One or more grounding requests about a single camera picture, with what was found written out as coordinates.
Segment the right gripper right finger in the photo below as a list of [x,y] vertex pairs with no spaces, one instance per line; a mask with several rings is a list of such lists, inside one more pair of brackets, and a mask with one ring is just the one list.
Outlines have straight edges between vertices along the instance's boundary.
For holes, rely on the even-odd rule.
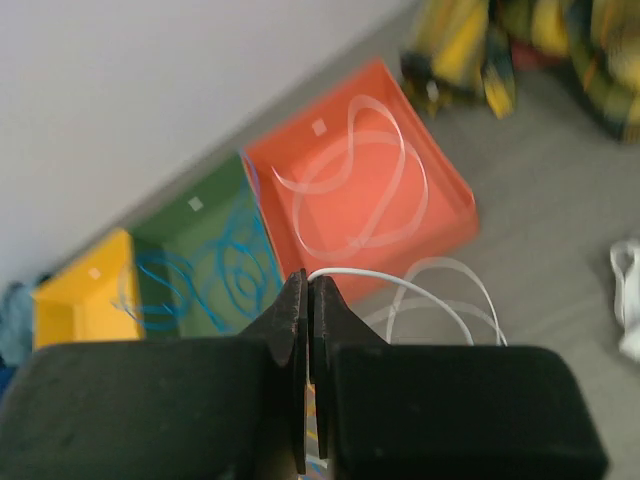
[[536,346],[391,345],[309,283],[319,455],[335,479],[602,479],[573,372]]

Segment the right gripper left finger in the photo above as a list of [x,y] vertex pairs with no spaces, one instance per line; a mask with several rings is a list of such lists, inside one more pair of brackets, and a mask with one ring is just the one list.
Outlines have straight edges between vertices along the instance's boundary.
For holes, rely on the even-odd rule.
[[290,479],[306,469],[308,282],[225,337],[37,351],[1,402],[5,479]]

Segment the yellow plastic bin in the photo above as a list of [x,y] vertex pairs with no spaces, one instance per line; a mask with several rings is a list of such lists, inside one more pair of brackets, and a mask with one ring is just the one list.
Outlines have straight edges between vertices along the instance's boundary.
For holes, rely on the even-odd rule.
[[33,348],[143,338],[133,318],[140,296],[132,266],[132,237],[116,229],[41,284],[32,294]]

